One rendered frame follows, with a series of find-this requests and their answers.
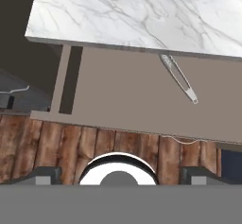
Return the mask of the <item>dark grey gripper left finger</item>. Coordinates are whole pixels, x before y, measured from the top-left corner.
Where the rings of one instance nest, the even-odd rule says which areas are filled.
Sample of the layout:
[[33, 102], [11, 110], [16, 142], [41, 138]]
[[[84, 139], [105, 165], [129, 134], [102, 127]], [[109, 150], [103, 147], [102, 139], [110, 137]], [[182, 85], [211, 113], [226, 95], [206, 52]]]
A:
[[25, 176], [5, 181], [5, 184], [23, 185], [56, 185], [62, 184], [61, 168], [54, 166], [39, 166]]

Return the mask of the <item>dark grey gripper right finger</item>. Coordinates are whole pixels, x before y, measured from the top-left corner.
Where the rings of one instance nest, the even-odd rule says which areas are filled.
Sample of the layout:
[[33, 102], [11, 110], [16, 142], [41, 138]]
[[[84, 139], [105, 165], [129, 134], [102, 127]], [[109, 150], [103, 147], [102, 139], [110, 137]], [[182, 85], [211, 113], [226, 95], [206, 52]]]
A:
[[222, 185], [238, 184], [242, 181], [231, 181], [222, 178], [203, 166], [185, 166], [181, 169], [181, 184], [186, 185]]

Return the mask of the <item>silver metal tongs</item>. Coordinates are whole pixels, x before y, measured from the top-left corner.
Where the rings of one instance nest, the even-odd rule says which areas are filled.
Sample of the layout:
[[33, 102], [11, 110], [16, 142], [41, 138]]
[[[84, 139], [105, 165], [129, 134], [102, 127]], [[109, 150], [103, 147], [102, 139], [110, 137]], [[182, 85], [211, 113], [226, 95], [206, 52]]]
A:
[[166, 70], [169, 72], [171, 77], [174, 78], [176, 83], [182, 89], [182, 91], [187, 95], [187, 97], [194, 103], [198, 104], [198, 97], [194, 92], [192, 86], [190, 85], [189, 81], [187, 80], [186, 76], [184, 75], [183, 71], [176, 63], [174, 58], [170, 55], [161, 54], [159, 56], [161, 62], [163, 63]]

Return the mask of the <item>open taupe drawer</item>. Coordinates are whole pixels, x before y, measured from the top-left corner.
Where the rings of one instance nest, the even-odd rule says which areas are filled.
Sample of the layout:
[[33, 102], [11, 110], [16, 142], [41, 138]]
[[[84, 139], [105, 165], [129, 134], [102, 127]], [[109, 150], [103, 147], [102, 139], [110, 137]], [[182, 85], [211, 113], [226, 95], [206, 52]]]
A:
[[70, 114], [60, 113], [62, 87], [52, 109], [33, 119], [242, 143], [242, 60], [177, 57], [199, 102], [194, 104], [159, 57], [85, 47]]

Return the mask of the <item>dark blue cupboard front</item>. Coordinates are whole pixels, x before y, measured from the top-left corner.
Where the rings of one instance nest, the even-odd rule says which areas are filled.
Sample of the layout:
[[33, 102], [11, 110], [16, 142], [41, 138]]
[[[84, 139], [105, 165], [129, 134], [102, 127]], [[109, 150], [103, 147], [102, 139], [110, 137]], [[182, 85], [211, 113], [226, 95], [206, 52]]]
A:
[[242, 182], [242, 153], [221, 151], [221, 174], [223, 178]]

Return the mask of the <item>white and black round object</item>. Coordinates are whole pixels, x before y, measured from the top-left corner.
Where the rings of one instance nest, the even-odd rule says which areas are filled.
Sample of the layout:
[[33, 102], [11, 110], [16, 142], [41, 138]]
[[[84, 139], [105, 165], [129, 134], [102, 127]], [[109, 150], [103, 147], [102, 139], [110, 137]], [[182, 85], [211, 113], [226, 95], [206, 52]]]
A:
[[78, 180], [79, 185], [158, 185], [152, 167], [141, 158], [124, 152], [102, 154], [91, 160]]

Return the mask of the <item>dark grey cupboard front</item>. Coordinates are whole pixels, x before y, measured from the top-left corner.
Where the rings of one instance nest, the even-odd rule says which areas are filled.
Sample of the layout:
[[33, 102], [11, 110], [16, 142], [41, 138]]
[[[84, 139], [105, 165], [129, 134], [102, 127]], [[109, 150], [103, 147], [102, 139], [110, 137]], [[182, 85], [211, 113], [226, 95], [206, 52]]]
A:
[[50, 107], [51, 98], [31, 84], [0, 69], [0, 91], [25, 88], [25, 92], [11, 95], [0, 95], [0, 109], [14, 110], [15, 112], [46, 111]]

